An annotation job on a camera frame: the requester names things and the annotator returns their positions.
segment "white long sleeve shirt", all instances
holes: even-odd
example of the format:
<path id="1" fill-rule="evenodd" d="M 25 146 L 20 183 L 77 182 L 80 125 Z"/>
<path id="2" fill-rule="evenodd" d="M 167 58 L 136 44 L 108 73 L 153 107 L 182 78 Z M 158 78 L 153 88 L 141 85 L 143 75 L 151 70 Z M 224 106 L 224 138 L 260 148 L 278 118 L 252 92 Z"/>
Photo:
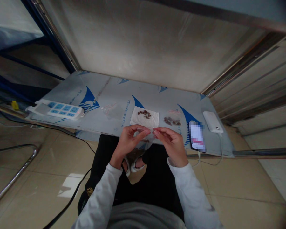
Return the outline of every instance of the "white long sleeve shirt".
<path id="1" fill-rule="evenodd" d="M 170 158 L 167 159 L 167 163 L 175 177 L 185 224 L 174 213 L 154 205 L 130 202 L 113 207 L 115 192 L 123 170 L 108 164 L 72 229 L 223 228 L 190 163 L 182 168 L 175 167 Z"/>

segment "black pants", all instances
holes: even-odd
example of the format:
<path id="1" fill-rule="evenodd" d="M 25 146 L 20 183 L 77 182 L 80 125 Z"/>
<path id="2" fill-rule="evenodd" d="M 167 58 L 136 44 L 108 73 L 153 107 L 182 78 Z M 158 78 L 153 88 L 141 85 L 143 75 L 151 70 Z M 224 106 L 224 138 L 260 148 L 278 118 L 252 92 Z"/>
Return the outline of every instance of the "black pants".
<path id="1" fill-rule="evenodd" d="M 78 203 L 79 214 L 87 203 L 91 190 L 94 190 L 101 180 L 118 142 L 118 137 L 103 134 L 100 136 L 91 175 Z M 129 182 L 123 169 L 113 206 L 132 201 L 152 204 L 175 213 L 184 221 L 175 178 L 167 164 L 167 158 L 164 146 L 153 144 L 142 156 L 143 162 L 148 165 L 146 172 L 134 185 Z"/>

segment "hand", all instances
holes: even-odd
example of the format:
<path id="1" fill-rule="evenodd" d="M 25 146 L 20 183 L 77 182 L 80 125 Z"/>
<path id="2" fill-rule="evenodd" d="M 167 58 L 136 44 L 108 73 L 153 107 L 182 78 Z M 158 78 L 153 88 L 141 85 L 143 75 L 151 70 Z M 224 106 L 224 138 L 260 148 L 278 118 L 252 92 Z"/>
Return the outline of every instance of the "hand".
<path id="1" fill-rule="evenodd" d="M 138 128 L 145 130 L 134 137 L 133 135 L 138 130 Z M 120 169 L 123 158 L 128 153 L 130 153 L 143 138 L 145 138 L 149 134 L 150 130 L 144 126 L 132 125 L 124 127 L 119 143 L 111 157 L 110 164 L 113 167 Z"/>
<path id="2" fill-rule="evenodd" d="M 176 167 L 184 167 L 188 164 L 183 138 L 180 134 L 164 127 L 155 128 L 154 134 L 163 143 L 168 156 Z"/>

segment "blue logo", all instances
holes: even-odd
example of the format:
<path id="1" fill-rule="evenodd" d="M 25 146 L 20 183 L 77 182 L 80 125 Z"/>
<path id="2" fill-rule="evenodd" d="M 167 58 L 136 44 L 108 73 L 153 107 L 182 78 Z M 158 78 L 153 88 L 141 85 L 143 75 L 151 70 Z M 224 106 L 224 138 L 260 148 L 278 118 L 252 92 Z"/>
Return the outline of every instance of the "blue logo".
<path id="1" fill-rule="evenodd" d="M 122 79 L 121 82 L 119 82 L 118 84 L 125 83 L 125 82 L 127 82 L 127 81 L 129 81 L 129 80 L 127 80 L 127 79 Z"/>
<path id="2" fill-rule="evenodd" d="M 90 91 L 90 89 L 87 87 L 86 95 L 79 104 L 80 107 L 84 109 L 84 112 L 94 110 L 96 108 L 99 108 L 99 103 L 95 100 L 94 95 Z"/>
<path id="3" fill-rule="evenodd" d="M 167 87 L 161 86 L 161 89 L 160 89 L 159 93 L 165 91 L 166 89 L 167 89 Z"/>
<path id="4" fill-rule="evenodd" d="M 200 127 L 202 128 L 202 123 L 199 122 L 197 119 L 194 118 L 194 116 L 192 116 L 189 112 L 187 112 L 182 106 L 180 106 L 179 104 L 177 104 L 181 110 L 183 111 L 183 114 L 185 116 L 185 120 L 187 122 L 187 139 L 184 143 L 184 146 L 186 146 L 187 144 L 189 144 L 191 142 L 190 140 L 190 132 L 189 132 L 189 128 L 188 128 L 188 123 L 190 121 L 195 121 L 198 125 L 200 125 Z"/>
<path id="5" fill-rule="evenodd" d="M 89 72 L 87 71 L 82 71 L 80 74 L 76 75 L 76 76 L 79 76 L 79 75 L 85 75 L 85 74 L 88 74 Z"/>
<path id="6" fill-rule="evenodd" d="M 136 97 L 133 96 L 133 99 L 134 99 L 134 105 L 136 107 L 140 107 L 140 108 L 145 109 L 145 107 L 139 102 L 139 100 L 136 99 Z"/>
<path id="7" fill-rule="evenodd" d="M 62 121 L 65 121 L 65 120 L 67 120 L 67 119 L 61 119 L 61 120 L 57 121 L 56 123 L 62 122 Z"/>
<path id="8" fill-rule="evenodd" d="M 204 99 L 206 96 L 203 94 L 200 94 L 200 100 Z"/>

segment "white power strip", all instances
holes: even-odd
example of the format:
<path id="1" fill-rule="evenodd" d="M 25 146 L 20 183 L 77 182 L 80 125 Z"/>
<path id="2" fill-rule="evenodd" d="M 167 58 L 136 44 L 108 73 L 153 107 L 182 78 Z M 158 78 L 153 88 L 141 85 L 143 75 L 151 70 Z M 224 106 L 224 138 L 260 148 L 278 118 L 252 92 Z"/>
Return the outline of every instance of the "white power strip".
<path id="1" fill-rule="evenodd" d="M 78 120 L 84 117 L 84 109 L 79 106 L 41 99 L 35 102 L 35 107 L 29 106 L 26 110 L 38 115 L 50 115 L 60 118 Z"/>

